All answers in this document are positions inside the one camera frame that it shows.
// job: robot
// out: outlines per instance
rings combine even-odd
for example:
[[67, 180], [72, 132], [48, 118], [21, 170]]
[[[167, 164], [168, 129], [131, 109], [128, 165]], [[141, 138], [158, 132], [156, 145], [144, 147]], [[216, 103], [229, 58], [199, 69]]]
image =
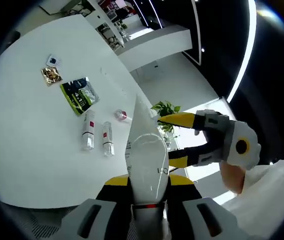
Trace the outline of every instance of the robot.
[[163, 211], [173, 240], [260, 239], [242, 231], [235, 216], [212, 199], [202, 198], [191, 180], [168, 172], [169, 165], [221, 161], [249, 170], [257, 165], [261, 149], [254, 130], [212, 110], [181, 112], [158, 122], [203, 131], [207, 143], [168, 152], [149, 109], [137, 98], [125, 152], [128, 174], [108, 180], [96, 199], [65, 216], [51, 239], [125, 240], [133, 214], [139, 240], [161, 240]]

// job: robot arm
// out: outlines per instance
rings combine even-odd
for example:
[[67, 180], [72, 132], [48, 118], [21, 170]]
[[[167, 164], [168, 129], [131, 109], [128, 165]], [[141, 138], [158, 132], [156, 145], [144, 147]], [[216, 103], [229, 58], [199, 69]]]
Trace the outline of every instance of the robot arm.
[[169, 152], [169, 165], [177, 168], [205, 166], [226, 161], [230, 165], [250, 170], [258, 164], [260, 144], [247, 123], [230, 120], [213, 110], [196, 114], [181, 112], [161, 117], [159, 122], [203, 131], [207, 143]]

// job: led light strip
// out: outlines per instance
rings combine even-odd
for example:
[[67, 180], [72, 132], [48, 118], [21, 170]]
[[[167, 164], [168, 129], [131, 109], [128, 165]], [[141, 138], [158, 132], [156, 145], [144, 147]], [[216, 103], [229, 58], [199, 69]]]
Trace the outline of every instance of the led light strip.
[[245, 50], [245, 54], [244, 54], [244, 58], [243, 58], [240, 71], [238, 72], [238, 75], [232, 87], [232, 90], [229, 96], [227, 97], [228, 103], [232, 101], [232, 98], [234, 97], [234, 94], [242, 81], [242, 78], [244, 76], [248, 61], [250, 60], [253, 45], [254, 45], [255, 31], [256, 31], [256, 5], [255, 5], [254, 0], [248, 0], [248, 9], [249, 9], [249, 15], [250, 15], [250, 21], [249, 21], [250, 25], [248, 29], [246, 50]]
[[141, 11], [140, 8], [138, 7], [138, 5], [137, 5], [137, 3], [135, 2], [135, 0], [133, 0], [133, 1], [134, 1], [134, 3], [135, 3], [136, 7], [138, 8], [138, 11], [140, 11], [140, 13], [141, 13], [141, 15], [142, 15], [142, 17], [143, 17], [143, 19], [144, 19], [146, 25], [148, 26], [147, 21], [146, 21], [144, 15], [143, 15], [142, 11]]
[[160, 21], [160, 19], [158, 18], [158, 15], [157, 15], [157, 13], [156, 13], [156, 11], [155, 11], [155, 8], [154, 8], [154, 6], [153, 6], [151, 0], [148, 0], [148, 1], [150, 2], [151, 6], [152, 6], [152, 8], [153, 8], [153, 11], [154, 11], [154, 13], [155, 13], [155, 15], [156, 15], [156, 18], [157, 18], [157, 20], [158, 20], [158, 23], [160, 24], [160, 27], [163, 28], [163, 26], [162, 26], [162, 24], [161, 24], [161, 21]]

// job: person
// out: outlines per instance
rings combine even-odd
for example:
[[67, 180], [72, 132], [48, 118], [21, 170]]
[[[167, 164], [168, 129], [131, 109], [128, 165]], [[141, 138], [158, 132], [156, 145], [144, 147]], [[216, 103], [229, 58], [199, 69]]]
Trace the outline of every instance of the person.
[[237, 196], [222, 206], [249, 235], [270, 238], [284, 220], [284, 160], [251, 170], [220, 162], [225, 186]]

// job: floor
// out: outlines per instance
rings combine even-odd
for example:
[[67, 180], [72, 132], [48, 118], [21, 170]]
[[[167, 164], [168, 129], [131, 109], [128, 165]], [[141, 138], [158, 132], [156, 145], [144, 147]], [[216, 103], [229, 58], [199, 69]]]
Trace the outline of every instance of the floor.
[[41, 25], [44, 25], [56, 19], [60, 19], [62, 17], [63, 16], [60, 13], [49, 15], [41, 7], [37, 6], [33, 8], [24, 17], [24, 19], [21, 20], [21, 22], [17, 25], [16, 30], [19, 31], [23, 36]]

